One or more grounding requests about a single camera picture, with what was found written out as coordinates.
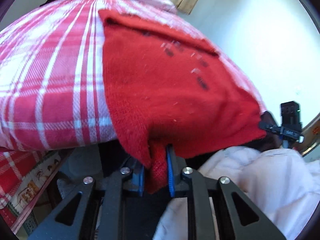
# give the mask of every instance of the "red plaid fabric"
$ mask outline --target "red plaid fabric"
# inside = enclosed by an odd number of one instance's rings
[[[43,155],[35,150],[116,138],[102,77],[105,35],[98,10],[103,8],[205,39],[177,15],[134,0],[58,0],[5,28],[0,33],[0,152],[4,151],[0,155],[0,196],[9,196]],[[222,52],[220,59],[264,112],[250,80]],[[4,148],[17,151],[9,153]]]

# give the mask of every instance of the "white garment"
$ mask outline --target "white garment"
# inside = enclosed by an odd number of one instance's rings
[[[260,153],[230,147],[214,154],[199,171],[206,177],[228,176],[268,216],[288,240],[294,240],[320,200],[320,161],[305,163],[291,149]],[[153,240],[187,240],[186,199],[167,206]]]

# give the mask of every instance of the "plaid bedsheet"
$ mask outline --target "plaid bedsheet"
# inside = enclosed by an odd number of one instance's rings
[[[1,198],[17,188],[44,151],[116,138],[102,77],[102,8],[205,39],[177,15],[134,0],[57,0],[5,28],[0,33]],[[220,60],[264,112],[251,81],[222,52]]]

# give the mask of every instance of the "blue rubber tip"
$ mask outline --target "blue rubber tip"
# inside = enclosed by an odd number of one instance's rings
[[[169,183],[170,196],[174,197],[174,178],[173,178],[173,170],[172,170],[171,158],[169,153],[167,153],[167,163],[168,163],[168,183]]]

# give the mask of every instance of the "red cloth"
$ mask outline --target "red cloth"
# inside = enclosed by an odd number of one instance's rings
[[[239,88],[205,40],[138,16],[99,10],[108,109],[124,149],[167,183],[165,146],[191,158],[262,138],[258,102]]]

